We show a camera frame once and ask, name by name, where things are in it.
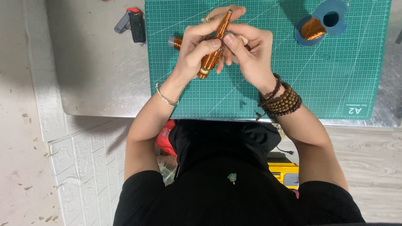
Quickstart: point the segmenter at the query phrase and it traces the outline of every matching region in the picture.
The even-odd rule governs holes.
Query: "silver bangle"
[[[162,100],[164,100],[167,104],[170,104],[172,106],[178,105],[178,101],[176,101],[176,103],[172,103],[172,102],[168,101],[168,99],[166,99],[166,97],[164,97],[162,95],[162,93],[160,93],[160,91],[159,91],[159,83],[156,84],[155,88],[156,88],[156,91],[158,92],[159,96],[162,98]]]

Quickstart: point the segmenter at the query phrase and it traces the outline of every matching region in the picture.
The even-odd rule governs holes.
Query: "blue spool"
[[[311,15],[302,18],[293,30],[296,42],[304,47],[316,45],[322,41],[326,34],[317,39],[307,40],[301,35],[302,27],[312,18],[317,18],[327,33],[332,36],[340,36],[346,30],[345,13],[346,4],[342,0],[326,0],[322,2]]]

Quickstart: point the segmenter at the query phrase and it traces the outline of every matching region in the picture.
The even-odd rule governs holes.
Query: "stainless steel table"
[[[47,0],[63,108],[69,115],[135,117],[150,98],[147,46],[130,31],[113,28],[141,0]],[[325,125],[396,127],[402,114],[402,2],[394,0],[386,52],[372,118],[321,120]]]

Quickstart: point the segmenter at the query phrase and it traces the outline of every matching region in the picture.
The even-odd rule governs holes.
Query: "black shirt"
[[[233,184],[227,178],[236,173]],[[322,181],[295,193],[271,173],[234,158],[202,161],[165,187],[156,171],[125,181],[114,226],[315,225],[364,222],[351,195]]]

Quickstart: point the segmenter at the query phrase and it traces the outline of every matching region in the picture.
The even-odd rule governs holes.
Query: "hand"
[[[272,92],[276,85],[271,72],[272,32],[239,23],[229,24],[228,30],[240,35],[227,34],[223,41],[237,57],[244,78],[263,95]]]
[[[209,22],[186,28],[172,75],[180,77],[186,83],[197,77],[202,57],[218,50],[221,46],[219,39],[203,41],[203,38],[217,30],[229,9],[233,10],[230,21],[237,20],[246,12],[246,8],[235,5],[216,8],[210,12],[211,20]]]

